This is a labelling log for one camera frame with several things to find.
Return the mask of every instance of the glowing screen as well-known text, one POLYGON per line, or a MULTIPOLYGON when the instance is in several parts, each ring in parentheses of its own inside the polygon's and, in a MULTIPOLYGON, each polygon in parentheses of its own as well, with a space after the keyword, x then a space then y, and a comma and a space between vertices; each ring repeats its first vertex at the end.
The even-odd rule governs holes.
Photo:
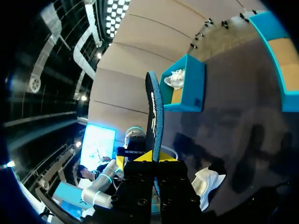
POLYGON ((103 156, 112 157, 115 130, 87 124, 83 139, 80 164, 89 171, 96 170, 103 156))

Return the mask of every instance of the cable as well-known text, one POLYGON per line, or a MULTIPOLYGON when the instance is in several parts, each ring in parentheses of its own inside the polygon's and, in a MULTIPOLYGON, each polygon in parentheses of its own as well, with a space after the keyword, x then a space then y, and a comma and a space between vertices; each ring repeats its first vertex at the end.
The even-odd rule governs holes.
POLYGON ((164 149, 166 149, 166 150, 168 150, 168 151, 171 151, 172 153, 174 153, 176 155, 176 160, 178 159, 178 153, 174 149, 168 148, 168 147, 166 147, 164 145, 161 145, 161 147, 164 148, 164 149))
POLYGON ((115 185, 114 179, 113 179, 113 186, 115 187, 115 190, 117 190, 118 188, 115 185))

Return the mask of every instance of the ceiling light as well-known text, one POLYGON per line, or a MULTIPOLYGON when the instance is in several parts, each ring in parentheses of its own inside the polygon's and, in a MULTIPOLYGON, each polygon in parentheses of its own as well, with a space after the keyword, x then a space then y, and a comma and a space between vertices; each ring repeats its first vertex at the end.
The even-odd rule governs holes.
POLYGON ((118 0, 118 4, 119 4, 120 6, 123 6, 123 5, 125 4, 125 0, 118 0))
POLYGON ((116 10, 116 13, 117 13, 117 14, 122 14, 122 8, 118 8, 118 9, 116 10))
POLYGON ((6 164, 7 167, 14 167, 15 166, 15 163, 14 161, 9 161, 7 164, 6 164))
POLYGON ((78 141, 78 142, 76 143, 76 147, 77 147, 77 148, 79 148, 81 145, 82 145, 82 143, 81 143, 80 141, 78 141))
POLYGON ((87 100, 87 97, 86 97, 86 96, 82 96, 82 97, 81 97, 81 100, 82 100, 82 101, 86 101, 86 100, 87 100))

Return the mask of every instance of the bolt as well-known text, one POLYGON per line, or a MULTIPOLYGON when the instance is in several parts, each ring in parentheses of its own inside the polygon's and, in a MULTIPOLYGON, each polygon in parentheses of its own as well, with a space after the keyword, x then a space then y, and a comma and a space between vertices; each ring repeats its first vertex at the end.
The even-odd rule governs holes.
POLYGON ((171 199, 166 199, 165 201, 162 202, 162 205, 168 206, 171 204, 171 199))
POLYGON ((192 202, 198 202, 198 201, 199 201, 199 197, 198 197, 198 195, 192 197, 192 198, 191 198, 191 201, 192 201, 192 202))
POLYGON ((190 46, 193 47, 193 48, 197 48, 197 46, 194 45, 193 43, 190 43, 190 46))
POLYGON ((141 181, 142 182, 146 182, 148 180, 148 178, 146 177, 146 176, 143 176, 142 178, 141 178, 141 181))
POLYGON ((148 201, 145 200, 145 199, 143 199, 143 198, 138 200, 138 204, 141 205, 141 206, 146 205, 147 202, 148 202, 148 201))
POLYGON ((112 196, 111 196, 111 200, 112 200, 113 202, 117 202, 117 201, 119 200, 119 197, 118 197, 117 195, 112 195, 112 196))

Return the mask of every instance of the white light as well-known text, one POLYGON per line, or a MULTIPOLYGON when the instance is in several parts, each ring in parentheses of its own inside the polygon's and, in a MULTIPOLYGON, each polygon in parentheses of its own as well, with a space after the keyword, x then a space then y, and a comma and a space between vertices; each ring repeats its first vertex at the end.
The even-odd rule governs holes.
POLYGON ((9 161, 7 164, 6 164, 7 167, 14 167, 15 166, 15 163, 14 161, 9 161))
POLYGON ((125 4, 125 0, 118 0, 118 4, 119 4, 120 6, 123 6, 123 5, 125 4))
POLYGON ((78 141, 78 142, 76 143, 76 147, 77 147, 77 148, 79 148, 81 145, 82 145, 82 143, 81 143, 80 141, 78 141))
POLYGON ((122 8, 118 8, 118 9, 116 10, 116 13, 117 13, 117 14, 122 14, 122 8))

